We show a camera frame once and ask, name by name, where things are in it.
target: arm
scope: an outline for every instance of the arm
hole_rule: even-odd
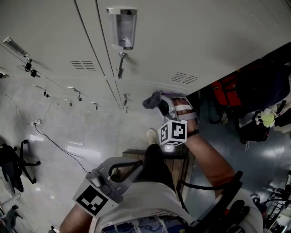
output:
[[[60,226],[60,233],[88,233],[93,217],[75,205]]]
[[[184,100],[174,100],[175,105],[187,104]],[[178,115],[191,112],[191,110],[178,111]],[[193,132],[196,129],[195,119],[187,123],[187,131]],[[212,186],[222,185],[229,182],[235,175],[229,163],[199,134],[195,134],[187,139],[187,147],[193,153],[207,180]]]

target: floor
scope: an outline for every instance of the floor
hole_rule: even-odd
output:
[[[35,98],[35,88],[25,79],[1,80],[0,91],[16,102],[28,122],[43,119],[51,101],[51,98]],[[51,225],[60,226],[74,205],[72,197],[85,171],[35,128],[27,126],[13,102],[0,95],[0,144],[6,142],[20,147],[22,140],[29,139],[26,158],[30,162],[41,161],[41,165],[34,169],[36,184],[32,185],[27,178],[22,178],[25,191],[15,204],[20,207],[24,219],[17,219],[17,228],[21,228],[21,233],[47,233]],[[245,189],[258,193],[262,200],[267,199],[270,194],[266,190],[268,184],[279,187],[289,170],[289,135],[271,131],[267,142],[251,144],[245,151],[233,122],[224,126],[210,125],[207,111],[204,102],[199,125],[201,135],[236,170],[244,172],[242,181]],[[155,110],[142,114],[88,111],[82,104],[70,107],[66,102],[54,98],[39,130],[62,148],[82,156],[77,159],[85,170],[90,171],[106,158],[121,156],[126,149],[146,149],[146,130],[149,127],[158,128],[161,124]],[[209,185],[197,164],[193,167],[191,183]],[[6,183],[1,180],[0,202],[11,197],[8,190]],[[191,215],[198,217],[213,200],[211,191],[188,189],[185,204]],[[5,211],[9,208],[10,205],[5,206]]]

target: white sneaker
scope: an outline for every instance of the white sneaker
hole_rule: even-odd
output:
[[[158,135],[154,129],[149,129],[146,132],[146,138],[149,141],[149,144],[158,144]]]

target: locker vent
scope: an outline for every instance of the locker vent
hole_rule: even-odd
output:
[[[26,71],[25,71],[25,66],[26,66],[26,65],[20,65],[20,66],[17,66],[17,67],[18,67],[19,69],[21,69],[22,71],[26,72]]]
[[[192,82],[196,81],[197,79],[199,79],[199,78],[192,76],[192,75],[187,75],[187,74],[177,72],[174,75],[174,77],[172,77],[171,80],[175,81],[175,82],[182,82],[185,84],[191,84]]]
[[[70,63],[78,71],[96,71],[92,61],[70,61]]]

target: locker handle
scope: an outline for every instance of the locker handle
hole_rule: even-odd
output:
[[[121,57],[121,61],[120,61],[119,67],[117,67],[116,70],[118,71],[118,74],[117,74],[118,78],[122,79],[122,73],[124,71],[124,69],[122,68],[122,63],[123,63],[123,59],[128,57],[128,54],[124,52],[119,52],[118,55]]]

